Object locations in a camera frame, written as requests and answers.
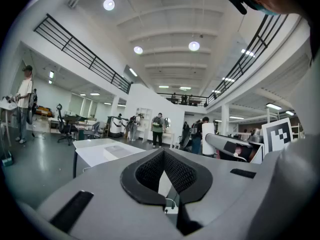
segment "cap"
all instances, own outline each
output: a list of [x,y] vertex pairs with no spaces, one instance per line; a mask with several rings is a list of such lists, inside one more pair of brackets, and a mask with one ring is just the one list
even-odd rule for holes
[[28,65],[24,69],[22,69],[22,71],[26,71],[26,70],[32,71],[32,66]]

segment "ceiling beam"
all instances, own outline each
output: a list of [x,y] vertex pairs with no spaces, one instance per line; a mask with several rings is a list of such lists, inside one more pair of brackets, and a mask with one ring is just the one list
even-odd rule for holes
[[[130,21],[130,20],[138,18],[139,16],[152,14],[152,13],[156,13],[156,12],[162,12],[162,11],[177,10],[177,9],[198,9],[198,10],[202,10],[203,7],[201,5],[190,5],[190,4],[173,5],[173,6],[162,6],[160,8],[153,8],[153,9],[150,9],[150,10],[141,11],[139,13],[135,12],[135,13],[129,15],[128,17],[125,17],[125,18],[119,20],[116,23],[116,25],[119,26],[119,25],[121,25],[123,23],[126,23],[126,22]],[[222,14],[224,12],[224,9],[222,7],[219,7],[219,6],[205,6],[204,10],[205,11],[210,11],[210,12],[215,12],[215,13],[220,13],[220,14]]]
[[281,104],[283,106],[286,106],[288,108],[291,108],[291,109],[293,108],[289,101],[287,101],[284,98],[282,98],[282,97],[280,97],[278,95],[275,95],[272,92],[267,91],[265,89],[258,88],[258,89],[256,89],[254,91],[254,93],[257,94],[257,95],[260,95],[262,97],[268,98],[270,100],[273,100],[274,102],[277,102],[277,103],[279,103],[279,104]]
[[202,34],[207,36],[216,37],[218,35],[218,31],[211,29],[193,29],[193,28],[177,28],[177,29],[160,29],[151,32],[143,32],[141,34],[130,36],[129,42],[134,42],[150,37],[156,37],[160,35],[172,35],[172,34]]
[[211,49],[209,48],[200,48],[196,52],[190,51],[188,47],[161,47],[155,49],[143,50],[144,55],[153,55],[153,54],[161,54],[161,53],[200,53],[200,54],[211,54]]
[[267,114],[267,110],[256,109],[256,108],[252,108],[252,107],[248,107],[248,106],[240,106],[240,105],[232,104],[229,106],[229,108],[234,109],[234,110],[240,110],[240,111],[248,111],[248,112],[257,113],[257,114],[261,114],[261,115]]
[[177,63],[154,63],[154,64],[146,64],[144,65],[146,69],[153,69],[153,68],[188,68],[188,69],[207,69],[208,65],[206,64],[194,64],[194,63],[184,63],[184,62],[177,62]]

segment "column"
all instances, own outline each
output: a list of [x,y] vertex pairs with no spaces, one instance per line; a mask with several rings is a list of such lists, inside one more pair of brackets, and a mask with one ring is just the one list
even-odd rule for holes
[[229,104],[223,104],[221,106],[221,135],[227,136],[229,130]]
[[118,108],[118,104],[119,104],[119,96],[114,96],[113,98],[113,102],[112,102],[112,106],[111,106],[111,110],[110,110],[110,116],[111,117],[117,117],[117,108]]

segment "backpack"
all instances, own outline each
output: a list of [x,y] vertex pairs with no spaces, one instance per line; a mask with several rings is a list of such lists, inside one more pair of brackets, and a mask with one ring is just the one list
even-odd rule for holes
[[153,119],[152,125],[153,125],[154,127],[162,127],[161,118],[156,116],[156,117]]

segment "man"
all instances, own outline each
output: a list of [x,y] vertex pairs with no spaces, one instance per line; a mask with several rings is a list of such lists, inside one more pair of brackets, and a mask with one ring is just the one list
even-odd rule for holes
[[29,105],[29,97],[32,93],[32,66],[28,65],[23,69],[24,72],[24,80],[19,88],[19,91],[16,95],[16,101],[18,105],[18,130],[19,136],[15,139],[20,144],[26,142],[27,135],[27,113],[28,113],[28,105]]
[[313,59],[320,45],[318,0],[242,0],[253,10],[266,14],[299,14],[310,25],[310,44]]
[[162,113],[154,117],[151,121],[151,131],[153,136],[153,148],[156,148],[157,137],[159,138],[159,148],[162,148],[162,134],[166,133],[165,120],[162,118]]
[[199,122],[197,125],[196,133],[192,139],[192,148],[191,153],[198,155],[201,147],[202,140],[202,125],[209,123],[209,118],[206,116],[202,119],[202,122]]

